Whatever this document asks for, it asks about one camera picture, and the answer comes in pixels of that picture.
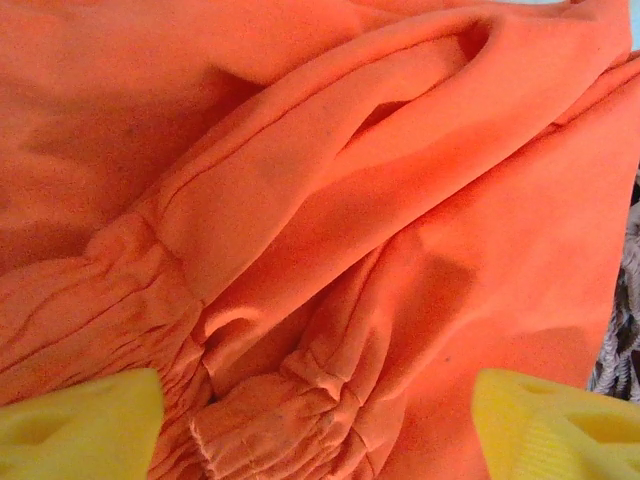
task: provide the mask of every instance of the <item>textured gray cloth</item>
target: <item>textured gray cloth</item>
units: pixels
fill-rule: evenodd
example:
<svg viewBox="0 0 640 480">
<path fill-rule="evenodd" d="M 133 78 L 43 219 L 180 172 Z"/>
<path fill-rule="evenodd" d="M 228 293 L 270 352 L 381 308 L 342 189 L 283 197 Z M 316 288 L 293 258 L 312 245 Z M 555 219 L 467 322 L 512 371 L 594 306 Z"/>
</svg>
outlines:
<svg viewBox="0 0 640 480">
<path fill-rule="evenodd" d="M 640 203 L 636 203 L 629 213 L 609 328 L 588 390 L 640 403 L 640 383 L 636 371 L 636 365 L 640 366 L 639 360 Z"/>
</svg>

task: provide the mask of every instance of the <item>orange fabric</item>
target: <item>orange fabric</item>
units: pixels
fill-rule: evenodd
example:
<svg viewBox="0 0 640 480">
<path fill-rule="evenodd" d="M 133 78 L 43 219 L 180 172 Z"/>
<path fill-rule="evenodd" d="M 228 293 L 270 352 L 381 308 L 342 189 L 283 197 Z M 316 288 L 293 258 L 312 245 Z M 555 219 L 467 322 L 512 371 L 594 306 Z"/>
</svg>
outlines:
<svg viewBox="0 0 640 480">
<path fill-rule="evenodd" d="M 478 369 L 606 326 L 626 3 L 0 2 L 0 405 L 150 366 L 149 478 L 486 479 Z"/>
</svg>

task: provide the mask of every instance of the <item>orange cloth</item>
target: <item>orange cloth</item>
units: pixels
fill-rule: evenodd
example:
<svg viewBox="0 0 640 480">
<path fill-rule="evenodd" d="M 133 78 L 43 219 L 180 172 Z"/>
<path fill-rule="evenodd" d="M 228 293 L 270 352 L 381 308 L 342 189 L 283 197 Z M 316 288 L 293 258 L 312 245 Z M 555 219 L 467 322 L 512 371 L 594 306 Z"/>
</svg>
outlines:
<svg viewBox="0 0 640 480">
<path fill-rule="evenodd" d="M 478 369 L 583 386 L 606 327 L 628 24 L 627 0 L 0 2 L 0 405 L 150 366 L 149 478 L 486 479 Z"/>
</svg>

